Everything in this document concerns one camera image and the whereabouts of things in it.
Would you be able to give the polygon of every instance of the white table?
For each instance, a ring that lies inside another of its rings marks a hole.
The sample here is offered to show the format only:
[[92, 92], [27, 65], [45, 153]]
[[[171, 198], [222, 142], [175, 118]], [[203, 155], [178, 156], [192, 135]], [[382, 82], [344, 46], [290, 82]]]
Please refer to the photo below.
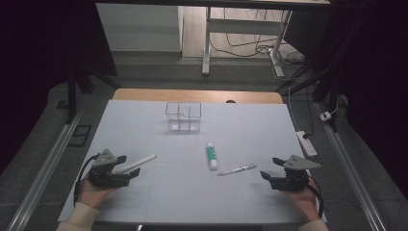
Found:
[[[136, 224], [276, 224], [301, 222], [301, 214], [259, 170], [283, 176], [272, 157], [303, 156], [286, 105], [202, 103], [201, 131], [171, 132], [166, 103], [111, 100], [87, 158], [109, 148], [126, 155], [122, 168], [151, 154], [129, 187], [112, 193], [99, 221]], [[218, 171], [210, 171], [212, 142]], [[258, 167], [227, 176], [223, 170]], [[59, 220], [73, 210], [72, 192]]]

